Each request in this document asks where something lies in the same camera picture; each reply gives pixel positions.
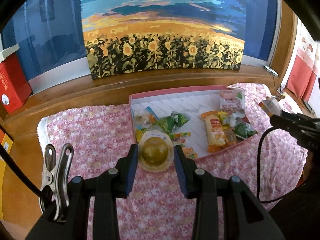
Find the pink box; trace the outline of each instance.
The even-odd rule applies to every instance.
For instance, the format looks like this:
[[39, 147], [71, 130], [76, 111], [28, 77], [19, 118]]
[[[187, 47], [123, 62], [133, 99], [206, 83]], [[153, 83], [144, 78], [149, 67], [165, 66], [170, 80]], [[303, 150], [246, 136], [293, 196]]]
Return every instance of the pink box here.
[[[220, 91], [224, 89], [228, 88], [226, 86], [196, 86], [133, 94], [129, 97], [131, 120], [133, 120], [134, 112], [138, 113], [147, 106], [150, 106], [159, 118], [169, 116], [172, 111], [186, 113], [191, 117], [191, 120], [173, 133], [191, 132], [188, 146], [193, 147], [198, 158], [219, 154], [251, 139], [250, 137], [215, 153], [207, 152], [207, 136], [200, 114], [220, 108]], [[242, 120], [250, 123], [246, 116]]]

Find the sunflower field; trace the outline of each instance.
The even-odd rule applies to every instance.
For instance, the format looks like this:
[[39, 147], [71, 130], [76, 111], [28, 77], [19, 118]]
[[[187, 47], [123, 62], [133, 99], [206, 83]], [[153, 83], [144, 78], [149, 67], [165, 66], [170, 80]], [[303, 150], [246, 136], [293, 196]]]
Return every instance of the sunflower field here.
[[244, 48], [244, 43], [212, 33], [133, 33], [121, 38], [91, 33], [93, 39], [84, 44], [93, 79], [171, 68], [239, 70]]

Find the canvas print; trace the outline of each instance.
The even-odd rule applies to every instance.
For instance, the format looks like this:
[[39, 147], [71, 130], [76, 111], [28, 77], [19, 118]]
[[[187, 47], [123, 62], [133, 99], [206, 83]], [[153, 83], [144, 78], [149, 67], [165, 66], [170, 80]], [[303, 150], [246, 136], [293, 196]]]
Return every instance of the canvas print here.
[[245, 0], [81, 0], [93, 79], [172, 68], [239, 70]]

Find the white circular label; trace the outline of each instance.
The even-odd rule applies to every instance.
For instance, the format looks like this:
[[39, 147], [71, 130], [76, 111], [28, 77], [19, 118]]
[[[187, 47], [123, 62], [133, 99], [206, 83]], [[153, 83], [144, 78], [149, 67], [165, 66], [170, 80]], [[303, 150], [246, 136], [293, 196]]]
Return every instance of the white circular label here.
[[1, 97], [2, 103], [7, 106], [9, 104], [9, 98], [6, 94], [3, 94]]

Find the red gift bag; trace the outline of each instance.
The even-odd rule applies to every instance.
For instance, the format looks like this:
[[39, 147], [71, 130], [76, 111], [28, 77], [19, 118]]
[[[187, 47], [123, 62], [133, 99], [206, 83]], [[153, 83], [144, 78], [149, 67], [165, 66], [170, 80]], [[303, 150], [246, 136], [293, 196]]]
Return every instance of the red gift bag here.
[[16, 44], [0, 52], [0, 98], [8, 113], [12, 113], [27, 101], [31, 88], [23, 74], [15, 51]]

